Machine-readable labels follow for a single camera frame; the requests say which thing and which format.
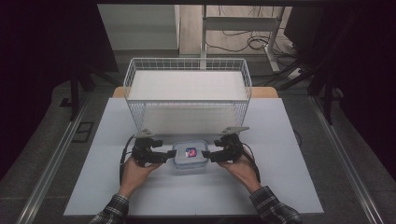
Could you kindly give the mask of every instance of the clear box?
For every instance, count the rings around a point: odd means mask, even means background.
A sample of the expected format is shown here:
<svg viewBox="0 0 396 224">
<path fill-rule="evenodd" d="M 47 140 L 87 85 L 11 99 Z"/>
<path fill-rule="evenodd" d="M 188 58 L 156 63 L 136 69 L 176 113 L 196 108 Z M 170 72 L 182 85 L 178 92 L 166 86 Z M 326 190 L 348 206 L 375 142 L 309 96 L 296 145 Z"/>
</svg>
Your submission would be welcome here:
<svg viewBox="0 0 396 224">
<path fill-rule="evenodd" d="M 133 58 L 124 96 L 139 132 L 216 134 L 243 125 L 251 80 L 243 59 Z"/>
<path fill-rule="evenodd" d="M 178 170 L 203 168 L 207 164 L 202 151 L 208 149 L 203 140 L 174 143 L 173 150 L 177 151 L 173 161 Z"/>
</svg>

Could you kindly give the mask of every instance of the hand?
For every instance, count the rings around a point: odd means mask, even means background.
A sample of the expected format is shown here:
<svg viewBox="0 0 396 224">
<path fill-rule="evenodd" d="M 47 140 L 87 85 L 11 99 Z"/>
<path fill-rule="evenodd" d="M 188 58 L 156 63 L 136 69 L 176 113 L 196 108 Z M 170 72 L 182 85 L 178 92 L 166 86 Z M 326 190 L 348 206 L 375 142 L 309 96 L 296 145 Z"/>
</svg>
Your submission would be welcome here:
<svg viewBox="0 0 396 224">
<path fill-rule="evenodd" d="M 130 198 L 134 191 L 145 182 L 149 174 L 161 165 L 161 163 L 152 163 L 147 167 L 141 167 L 134 158 L 130 157 L 125 162 L 119 194 Z"/>
<path fill-rule="evenodd" d="M 262 187 L 257 181 L 256 173 L 254 173 L 250 161 L 244 155 L 234 163 L 222 161 L 218 162 L 218 165 L 230 172 L 233 177 L 247 188 L 250 194 Z"/>
</svg>

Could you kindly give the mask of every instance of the metal rail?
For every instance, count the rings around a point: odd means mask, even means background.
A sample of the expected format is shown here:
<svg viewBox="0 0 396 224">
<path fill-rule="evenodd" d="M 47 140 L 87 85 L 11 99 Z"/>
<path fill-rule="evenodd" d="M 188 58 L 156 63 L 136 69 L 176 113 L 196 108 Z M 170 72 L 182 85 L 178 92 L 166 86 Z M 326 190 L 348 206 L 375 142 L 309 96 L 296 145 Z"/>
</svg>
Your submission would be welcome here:
<svg viewBox="0 0 396 224">
<path fill-rule="evenodd" d="M 78 111 L 76 118 L 74 121 L 70 121 L 69 125 L 67 126 L 61 142 L 53 152 L 43 174 L 38 179 L 32 194 L 22 209 L 21 214 L 16 222 L 17 224 L 32 223 L 34 221 L 35 215 L 37 214 L 37 211 L 40 208 L 48 189 L 50 188 L 53 177 L 55 177 L 62 159 L 64 158 L 64 154 L 69 147 L 69 144 L 73 138 L 73 134 L 76 132 L 78 124 L 85 113 L 90 96 L 91 94 L 89 92 L 84 92 L 81 99 L 80 110 Z"/>
<path fill-rule="evenodd" d="M 323 126 L 323 129 L 329 139 L 332 142 L 332 147 L 334 148 L 338 159 L 341 162 L 341 165 L 346 172 L 346 176 L 349 179 L 349 182 L 354 189 L 356 195 L 358 196 L 359 201 L 361 202 L 361 207 L 364 210 L 364 213 L 368 217 L 370 223 L 379 224 L 384 223 L 382 220 L 379 211 L 375 205 L 373 198 L 370 195 L 370 192 L 365 187 L 364 183 L 361 181 L 361 178 L 356 171 L 355 167 L 352 164 L 349 156 L 347 155 L 347 151 L 344 149 L 343 144 L 341 143 L 338 135 L 333 126 L 329 125 L 322 114 L 322 106 L 318 97 L 310 96 L 310 100 L 314 105 L 318 118 Z"/>
</svg>

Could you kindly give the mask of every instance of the white surface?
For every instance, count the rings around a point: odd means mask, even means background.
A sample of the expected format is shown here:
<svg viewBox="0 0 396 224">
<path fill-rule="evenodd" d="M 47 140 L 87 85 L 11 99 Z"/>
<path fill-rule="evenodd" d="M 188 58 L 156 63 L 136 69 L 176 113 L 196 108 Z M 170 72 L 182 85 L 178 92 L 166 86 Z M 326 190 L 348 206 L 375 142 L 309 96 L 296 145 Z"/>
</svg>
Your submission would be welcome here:
<svg viewBox="0 0 396 224">
<path fill-rule="evenodd" d="M 322 213 L 310 175 L 281 99 L 252 99 L 240 134 L 249 144 L 268 185 L 283 203 L 300 213 Z M 136 132 L 124 99 L 110 99 L 65 215 L 94 215 L 119 189 L 124 144 Z M 157 148 L 165 151 L 171 145 Z M 216 150 L 213 144 L 209 150 Z M 179 171 L 172 161 L 154 171 L 130 201 L 135 216 L 255 215 L 248 192 L 225 170 Z"/>
<path fill-rule="evenodd" d="M 175 6 L 99 4 L 98 8 L 113 50 L 178 49 Z"/>
<path fill-rule="evenodd" d="M 238 126 L 233 105 L 146 105 L 142 129 L 154 133 L 219 133 Z"/>
<path fill-rule="evenodd" d="M 240 71 L 136 71 L 128 100 L 248 99 Z"/>
</svg>

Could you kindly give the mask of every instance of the white board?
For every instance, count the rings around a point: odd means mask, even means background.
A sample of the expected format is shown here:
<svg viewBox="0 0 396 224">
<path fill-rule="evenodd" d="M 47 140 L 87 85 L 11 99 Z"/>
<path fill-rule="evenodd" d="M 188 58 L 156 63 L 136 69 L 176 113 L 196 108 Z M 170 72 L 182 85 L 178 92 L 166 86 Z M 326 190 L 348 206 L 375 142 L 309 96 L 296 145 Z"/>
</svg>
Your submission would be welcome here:
<svg viewBox="0 0 396 224">
<path fill-rule="evenodd" d="M 251 99 L 240 134 L 252 148 L 262 184 L 300 213 L 322 213 L 312 179 L 281 99 Z M 87 160 L 64 211 L 66 216 L 95 215 L 119 189 L 120 155 L 136 133 L 124 99 L 109 99 Z M 209 142 L 209 150 L 218 150 Z M 156 148 L 171 149 L 171 145 Z M 225 170 L 209 162 L 205 169 L 179 171 L 172 161 L 154 171 L 130 201 L 134 216 L 255 215 L 248 191 Z"/>
</svg>

